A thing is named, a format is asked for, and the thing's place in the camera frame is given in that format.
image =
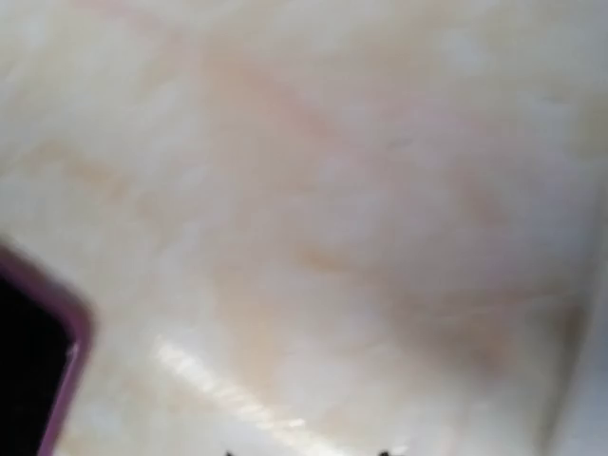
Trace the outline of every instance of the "phone screen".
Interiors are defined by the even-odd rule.
[[[22,260],[1,254],[0,410],[5,419],[0,454],[47,455],[59,434],[86,344],[70,327],[71,296]]]

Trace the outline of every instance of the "marble surface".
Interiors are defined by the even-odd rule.
[[[0,0],[0,235],[90,306],[56,456],[536,456],[600,0]]]

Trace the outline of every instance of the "marble tile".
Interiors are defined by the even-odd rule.
[[[539,455],[606,14],[0,1],[0,235],[95,320],[57,455]]]

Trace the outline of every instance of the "purple phone case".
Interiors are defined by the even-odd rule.
[[[82,302],[63,285],[43,275],[30,262],[23,260],[7,247],[0,246],[0,276],[23,294],[52,314],[62,325],[69,338],[69,350],[61,385],[57,390],[47,428],[38,449],[38,456],[50,456],[67,407],[76,390],[78,379],[91,344],[91,318]]]

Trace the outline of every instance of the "smartphone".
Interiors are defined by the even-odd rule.
[[[90,347],[83,303],[0,246],[0,452],[50,456]]]

